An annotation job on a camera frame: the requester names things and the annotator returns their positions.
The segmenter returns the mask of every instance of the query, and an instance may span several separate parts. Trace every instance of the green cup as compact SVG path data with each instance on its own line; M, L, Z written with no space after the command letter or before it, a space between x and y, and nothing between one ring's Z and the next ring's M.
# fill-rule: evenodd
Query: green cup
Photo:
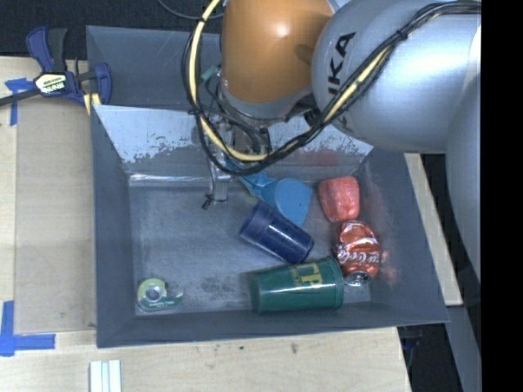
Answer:
M343 303L343 276L337 261L321 260L248 275L254 311L336 309Z

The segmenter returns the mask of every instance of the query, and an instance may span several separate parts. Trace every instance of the wooden table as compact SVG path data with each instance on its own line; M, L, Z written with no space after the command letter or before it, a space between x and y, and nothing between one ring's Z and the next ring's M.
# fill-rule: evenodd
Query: wooden table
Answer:
M3 86L7 79L31 79L38 72L38 64L30 58L0 57L0 97L11 94ZM86 391L89 363L113 359L121 361L126 392L411 390L395 328L97 349L90 323L94 314L88 220L92 194L86 189L91 182L84 181L91 169L82 163L90 156L88 147L74 146L75 140L88 144L87 114L63 100L39 96L25 100L19 104L20 117L36 115L32 118L37 119L49 112L29 139L27 134L18 136L17 126L9 125L10 111L10 106L0 108L0 301L15 299L16 332L56 332L56 348L0 357L1 391ZM69 127L51 127L57 118ZM17 139L33 144L33 151L27 145L17 147ZM58 154L59 144L69 146ZM461 305L420 157L408 154L406 158L445 303ZM60 173L59 187L54 189L53 172ZM37 224L39 231L33 230ZM69 288L72 279L77 281L75 289ZM66 313L57 303L67 310L71 303L78 306Z

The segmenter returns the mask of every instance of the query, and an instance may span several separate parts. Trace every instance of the red foam block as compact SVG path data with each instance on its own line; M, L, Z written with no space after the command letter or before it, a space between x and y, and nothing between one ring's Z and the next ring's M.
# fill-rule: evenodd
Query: red foam block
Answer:
M360 214L360 186L353 176L321 181L318 195L321 208L331 222L352 221Z

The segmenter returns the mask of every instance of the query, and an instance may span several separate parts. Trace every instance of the red soda can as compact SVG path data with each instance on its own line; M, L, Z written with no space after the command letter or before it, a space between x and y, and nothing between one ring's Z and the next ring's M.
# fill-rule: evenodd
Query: red soda can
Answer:
M367 224L357 220L343 222L337 231L334 257L342 268L345 283L362 286L376 277L382 249Z

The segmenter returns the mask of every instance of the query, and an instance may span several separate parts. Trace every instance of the blue tape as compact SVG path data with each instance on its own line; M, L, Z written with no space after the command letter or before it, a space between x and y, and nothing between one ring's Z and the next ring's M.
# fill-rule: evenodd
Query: blue tape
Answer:
M3 303L2 328L0 330L0 356L12 357L17 350L53 350L56 334L21 336L13 334L15 302Z
M12 94L16 94L19 91L27 91L32 90L34 88L33 82L25 79L25 78L16 78L14 80L7 80L6 86L9 90L11 90ZM11 103L11 120L9 121L9 124L11 126L16 125L18 122L18 105L16 102Z

